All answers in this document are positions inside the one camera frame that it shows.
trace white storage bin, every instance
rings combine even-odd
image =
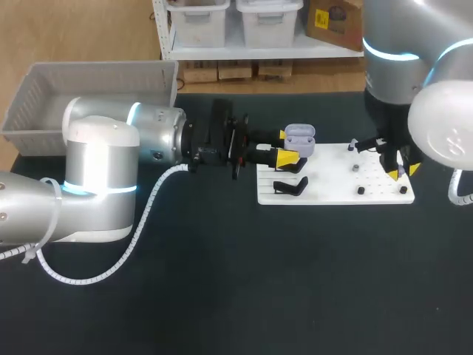
[[[168,4],[180,44],[183,47],[224,47],[225,11],[230,0],[215,0],[208,6],[186,6],[193,2],[195,0],[184,0],[183,6]]]
[[[236,5],[243,13],[246,47],[292,47],[303,0],[236,0]]]

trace screw hole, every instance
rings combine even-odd
[[[153,159],[155,159],[155,160],[161,160],[161,159],[163,159],[163,153],[161,153],[161,152],[154,152],[154,153],[153,153]]]

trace metal shelf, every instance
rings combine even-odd
[[[223,48],[182,47],[175,36],[174,28],[168,30],[165,0],[153,0],[156,25],[161,43],[163,59],[176,60],[225,60],[225,59],[286,59],[286,58],[344,58],[362,57],[363,52],[355,52],[307,37],[300,18],[296,22],[294,44],[291,48],[245,47],[242,16],[234,4],[227,10],[226,41]]]

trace white plastic basket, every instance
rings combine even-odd
[[[176,61],[36,63],[7,110],[0,135],[23,156],[65,155],[62,117],[78,96],[172,107]]]
[[[225,13],[229,6],[230,0],[217,0],[209,6],[168,4],[179,43],[183,47],[224,47]]]
[[[236,0],[236,5],[243,13],[246,47],[292,47],[303,0]]]

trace white spiral cable wrap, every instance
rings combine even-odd
[[[450,180],[449,199],[454,205],[466,206],[473,203],[473,194],[467,196],[458,196],[458,184],[460,183],[461,173],[463,170],[454,170],[452,179]]]
[[[14,249],[11,249],[11,250],[4,251],[3,253],[0,253],[0,260],[8,259],[9,257],[14,257],[15,255],[24,253],[24,252],[26,252],[26,251],[34,248],[34,247],[35,247],[34,243],[28,243],[28,244],[24,244],[22,246],[19,246],[18,248],[14,248]]]
[[[93,283],[98,283],[102,280],[105,280],[107,277],[115,273],[126,262],[126,259],[128,259],[128,257],[132,253],[133,248],[135,247],[138,239],[140,238],[141,231],[143,230],[143,227],[145,226],[145,222],[146,222],[146,219],[148,218],[149,212],[151,211],[154,198],[156,197],[156,194],[159,191],[161,185],[163,185],[164,181],[175,172],[187,172],[187,171],[188,171],[187,164],[180,164],[166,170],[164,174],[161,175],[161,177],[158,179],[158,181],[154,185],[154,188],[151,194],[149,195],[148,202],[146,203],[145,210],[143,214],[141,215],[140,222],[138,223],[138,227],[136,228],[135,235],[133,235],[132,241],[130,242],[128,248],[123,253],[122,257],[109,270],[105,271],[104,273],[96,277],[91,277],[89,279],[82,279],[82,280],[70,279],[68,277],[61,276],[60,274],[52,270],[51,267],[48,265],[47,261],[44,259],[43,252],[41,251],[41,249],[39,249],[36,252],[36,254],[38,256],[38,260],[41,266],[48,273],[48,275],[50,275],[53,279],[61,283],[69,284],[69,285],[91,285]]]

